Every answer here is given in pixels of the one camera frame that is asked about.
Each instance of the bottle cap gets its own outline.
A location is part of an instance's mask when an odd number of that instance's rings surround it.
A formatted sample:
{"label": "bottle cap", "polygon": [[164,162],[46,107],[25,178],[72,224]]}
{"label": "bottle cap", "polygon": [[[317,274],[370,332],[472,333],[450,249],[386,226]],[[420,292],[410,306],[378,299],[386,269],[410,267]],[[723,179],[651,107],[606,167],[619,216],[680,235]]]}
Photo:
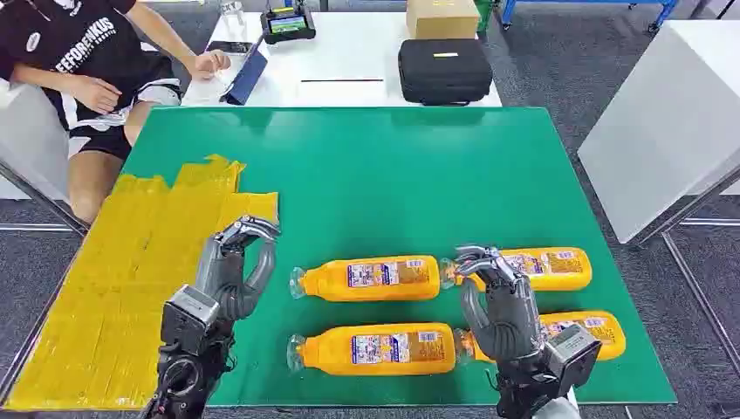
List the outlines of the bottle cap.
{"label": "bottle cap", "polygon": [[443,290],[455,285],[457,275],[455,274],[455,262],[450,259],[440,259],[440,287]]}
{"label": "bottle cap", "polygon": [[470,332],[462,329],[455,329],[453,331],[455,337],[455,356],[458,365],[467,365],[470,361],[475,359],[475,348],[471,341],[472,336]]}
{"label": "bottle cap", "polygon": [[301,284],[301,278],[305,276],[305,271],[302,270],[299,267],[293,268],[293,271],[291,272],[291,295],[294,299],[300,299],[301,297],[305,296],[305,288],[303,287],[303,284]]}
{"label": "bottle cap", "polygon": [[305,337],[299,334],[292,335],[288,340],[288,350],[286,351],[285,359],[288,361],[288,368],[292,372],[297,372],[305,368],[303,355],[301,354],[304,345]]}

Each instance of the green table mat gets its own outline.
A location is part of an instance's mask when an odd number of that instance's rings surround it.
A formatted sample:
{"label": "green table mat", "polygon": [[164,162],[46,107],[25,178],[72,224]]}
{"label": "green table mat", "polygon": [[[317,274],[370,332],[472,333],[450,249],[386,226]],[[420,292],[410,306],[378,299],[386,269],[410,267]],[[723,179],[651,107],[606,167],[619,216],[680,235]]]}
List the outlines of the green table mat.
{"label": "green table mat", "polygon": [[676,401],[544,109],[161,108],[124,171],[163,175],[171,184],[184,162],[211,154],[247,164],[241,191],[280,193],[284,234],[256,311],[236,324],[238,366],[210,404],[495,404],[485,373],[495,368],[482,362],[402,377],[292,374],[285,362],[294,333],[412,321],[466,326],[457,289],[423,302],[293,300],[294,266],[413,253],[451,257],[466,243],[584,249],[592,283],[579,292],[538,293],[540,312],[607,310],[624,329],[627,351],[599,362],[577,391],[579,402]]}

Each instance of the phone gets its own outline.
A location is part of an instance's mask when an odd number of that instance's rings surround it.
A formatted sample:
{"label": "phone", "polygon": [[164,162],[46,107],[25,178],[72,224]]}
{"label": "phone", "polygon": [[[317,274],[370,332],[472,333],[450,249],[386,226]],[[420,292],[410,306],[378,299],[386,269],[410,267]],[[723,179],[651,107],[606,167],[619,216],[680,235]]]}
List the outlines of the phone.
{"label": "phone", "polygon": [[221,50],[232,54],[246,54],[251,47],[251,42],[211,41],[206,51]]}

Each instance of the green bin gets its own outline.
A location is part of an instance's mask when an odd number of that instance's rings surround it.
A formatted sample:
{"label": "green bin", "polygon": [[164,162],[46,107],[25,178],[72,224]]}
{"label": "green bin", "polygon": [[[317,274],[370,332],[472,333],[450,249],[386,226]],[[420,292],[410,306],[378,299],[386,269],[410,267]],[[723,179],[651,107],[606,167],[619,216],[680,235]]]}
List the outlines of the green bin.
{"label": "green bin", "polygon": [[478,21],[479,32],[486,32],[488,29],[488,22],[490,20],[490,13],[493,10],[494,0],[475,0],[478,13],[481,15],[481,20]]}

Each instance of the robotic hand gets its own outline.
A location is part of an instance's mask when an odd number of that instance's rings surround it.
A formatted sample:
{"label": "robotic hand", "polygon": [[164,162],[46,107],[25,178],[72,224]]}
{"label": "robotic hand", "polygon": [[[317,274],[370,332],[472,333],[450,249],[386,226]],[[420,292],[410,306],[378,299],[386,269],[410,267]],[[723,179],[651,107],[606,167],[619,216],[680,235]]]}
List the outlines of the robotic hand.
{"label": "robotic hand", "polygon": [[[578,324],[546,339],[529,277],[495,247],[460,246],[456,252],[456,273],[466,277],[461,294],[465,319],[481,350],[498,366],[498,415],[529,419],[552,410],[551,401],[586,383],[601,342]],[[486,284],[487,310],[468,278],[474,273]],[[562,409],[556,410],[563,417]],[[565,417],[579,415],[573,411]]]}
{"label": "robotic hand", "polygon": [[[274,224],[242,216],[207,239],[195,286],[184,285],[164,305],[159,380],[140,419],[201,417],[219,378],[236,364],[229,357],[234,322],[254,311],[275,266],[279,235]],[[244,281],[244,251],[258,238],[263,245],[257,266]]]}

